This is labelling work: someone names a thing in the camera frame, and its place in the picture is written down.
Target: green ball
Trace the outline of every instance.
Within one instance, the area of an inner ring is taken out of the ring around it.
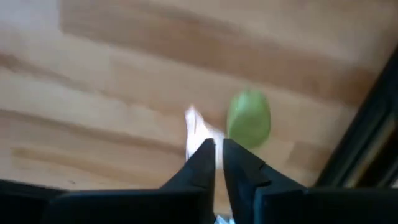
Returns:
[[[259,90],[244,90],[236,95],[228,111],[227,134],[246,149],[260,146],[271,130],[271,112]]]

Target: white paper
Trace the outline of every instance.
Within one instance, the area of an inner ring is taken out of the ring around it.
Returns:
[[[216,168],[222,169],[224,133],[206,123],[193,106],[186,110],[185,120],[187,122],[186,159],[188,160],[195,153],[205,139],[212,138],[215,142]]]

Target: wood grain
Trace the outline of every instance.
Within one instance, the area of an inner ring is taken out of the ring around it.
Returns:
[[[138,1],[118,1],[116,5],[105,0],[61,3],[62,29],[66,33],[325,100],[358,105],[376,77],[359,67],[251,37],[222,22],[183,11]]]
[[[64,189],[162,185],[184,111],[225,129],[261,90],[256,154],[312,185],[398,42],[396,1],[0,2],[0,179]],[[222,171],[215,212],[230,213]]]

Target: black frame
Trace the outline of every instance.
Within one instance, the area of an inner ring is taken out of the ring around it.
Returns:
[[[398,132],[395,130],[367,168],[357,187],[389,187],[398,177]]]
[[[369,145],[391,114],[397,121],[398,48],[392,54],[360,107],[343,139],[331,155],[316,186],[344,187],[358,164],[365,158]]]

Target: light wooden surface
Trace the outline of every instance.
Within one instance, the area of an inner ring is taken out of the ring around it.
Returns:
[[[259,156],[311,185],[396,43],[389,0],[1,0],[0,178],[158,187],[185,162],[184,111],[224,129],[252,86]]]

